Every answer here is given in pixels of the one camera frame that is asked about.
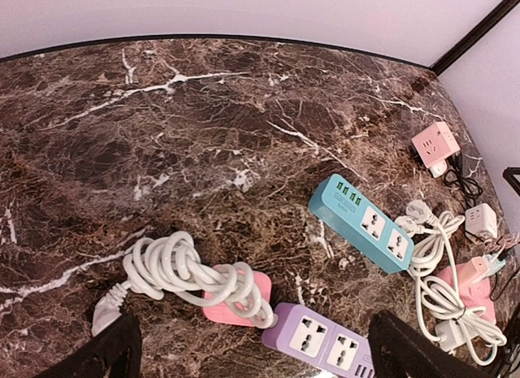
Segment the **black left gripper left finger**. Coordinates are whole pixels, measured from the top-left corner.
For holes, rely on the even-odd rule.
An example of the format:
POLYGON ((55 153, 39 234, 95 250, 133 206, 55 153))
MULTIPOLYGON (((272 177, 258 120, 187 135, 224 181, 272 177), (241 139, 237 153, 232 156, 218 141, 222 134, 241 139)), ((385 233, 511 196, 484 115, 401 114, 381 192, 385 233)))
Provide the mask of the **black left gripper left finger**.
POLYGON ((139 319, 121 315, 75 353, 42 372, 43 377, 133 377, 141 370, 139 319))

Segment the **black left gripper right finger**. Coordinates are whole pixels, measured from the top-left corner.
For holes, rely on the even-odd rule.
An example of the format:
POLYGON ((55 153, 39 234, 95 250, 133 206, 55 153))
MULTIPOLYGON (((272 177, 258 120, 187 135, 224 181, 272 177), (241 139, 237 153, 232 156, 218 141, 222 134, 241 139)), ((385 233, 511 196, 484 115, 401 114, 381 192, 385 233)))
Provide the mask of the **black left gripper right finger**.
POLYGON ((391 311, 372 315, 368 341, 378 378, 479 378, 488 374, 445 353, 391 311))

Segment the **pink adapter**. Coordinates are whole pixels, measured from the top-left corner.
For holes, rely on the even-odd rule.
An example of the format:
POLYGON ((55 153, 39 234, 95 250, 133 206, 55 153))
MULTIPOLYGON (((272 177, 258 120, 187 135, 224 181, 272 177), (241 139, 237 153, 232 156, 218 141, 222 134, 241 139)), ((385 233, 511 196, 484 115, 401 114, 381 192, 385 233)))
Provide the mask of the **pink adapter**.
POLYGON ((216 323, 269 328, 276 321, 270 305, 271 279, 243 262, 232 265, 236 271, 235 290, 221 303, 215 305, 214 295, 205 291, 203 298, 212 304, 204 306, 204 316, 216 323))

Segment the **teal charger cube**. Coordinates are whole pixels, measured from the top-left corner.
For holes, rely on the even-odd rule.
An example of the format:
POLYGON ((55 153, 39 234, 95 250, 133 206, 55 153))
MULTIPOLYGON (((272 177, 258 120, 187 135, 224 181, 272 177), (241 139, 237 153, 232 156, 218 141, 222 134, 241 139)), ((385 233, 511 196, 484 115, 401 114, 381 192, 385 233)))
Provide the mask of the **teal charger cube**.
POLYGON ((505 260, 499 259, 498 254, 485 254, 483 259, 487 263, 486 276, 492 276, 496 274, 505 266, 505 260))

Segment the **white round power plug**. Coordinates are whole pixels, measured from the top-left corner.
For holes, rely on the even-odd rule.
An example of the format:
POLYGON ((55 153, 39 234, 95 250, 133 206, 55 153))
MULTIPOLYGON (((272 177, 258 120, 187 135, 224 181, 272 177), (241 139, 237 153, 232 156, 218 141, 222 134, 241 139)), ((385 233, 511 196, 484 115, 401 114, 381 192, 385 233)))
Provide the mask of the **white round power plug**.
POLYGON ((465 230, 469 234, 482 238, 497 238, 496 212, 487 203, 467 209, 465 218, 465 230))

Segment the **white square adapter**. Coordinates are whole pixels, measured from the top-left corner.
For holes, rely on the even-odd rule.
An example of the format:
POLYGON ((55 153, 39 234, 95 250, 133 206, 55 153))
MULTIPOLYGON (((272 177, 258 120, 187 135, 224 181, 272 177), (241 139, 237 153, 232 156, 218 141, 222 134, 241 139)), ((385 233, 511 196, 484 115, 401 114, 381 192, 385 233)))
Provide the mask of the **white square adapter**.
POLYGON ((448 163, 445 159, 440 160, 438 163, 433 164, 429 167, 429 171, 433 178, 439 178, 448 170, 448 163))

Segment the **pink cube socket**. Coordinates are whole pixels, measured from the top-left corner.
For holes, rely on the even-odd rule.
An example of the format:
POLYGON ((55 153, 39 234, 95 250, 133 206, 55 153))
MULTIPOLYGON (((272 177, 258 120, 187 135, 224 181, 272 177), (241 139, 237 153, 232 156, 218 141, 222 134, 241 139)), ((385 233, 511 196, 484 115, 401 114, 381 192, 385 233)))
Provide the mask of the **pink cube socket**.
POLYGON ((423 164, 429 167, 440 160, 447 159, 460 151, 460 146, 451 129, 445 122, 435 122, 416 134, 412 144, 423 164))

